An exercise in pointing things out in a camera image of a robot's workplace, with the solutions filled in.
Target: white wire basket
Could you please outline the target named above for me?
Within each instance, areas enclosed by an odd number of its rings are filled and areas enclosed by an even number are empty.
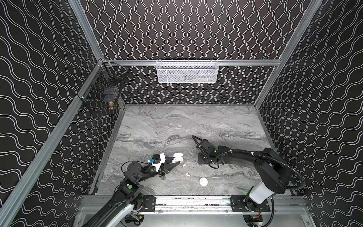
[[[217,82],[217,59],[157,59],[156,73],[162,84],[213,84]]]

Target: aluminum rail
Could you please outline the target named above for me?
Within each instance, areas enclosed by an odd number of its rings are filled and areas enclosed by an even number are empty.
[[[121,66],[156,66],[156,60],[105,60]],[[220,66],[280,65],[281,60],[218,60]]]

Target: wire mesh basket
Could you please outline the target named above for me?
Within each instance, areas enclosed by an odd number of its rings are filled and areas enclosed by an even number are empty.
[[[213,84],[217,82],[217,59],[157,59],[156,73],[162,84]]]
[[[106,71],[99,72],[82,98],[82,102],[92,114],[118,114],[120,84],[125,80],[128,70],[121,76]]]

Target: white puck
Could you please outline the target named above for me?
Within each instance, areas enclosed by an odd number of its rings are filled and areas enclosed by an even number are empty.
[[[199,183],[200,183],[200,185],[205,187],[208,184],[208,180],[205,177],[202,177],[202,178],[199,179]]]

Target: black robotic arm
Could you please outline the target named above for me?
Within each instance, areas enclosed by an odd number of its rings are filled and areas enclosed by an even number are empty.
[[[138,182],[157,175],[165,179],[165,175],[183,161],[182,156],[182,153],[175,153],[173,157],[156,154],[146,166],[137,161],[130,163],[112,198],[83,227],[113,227],[131,211],[140,209],[144,194],[140,193],[142,186]]]

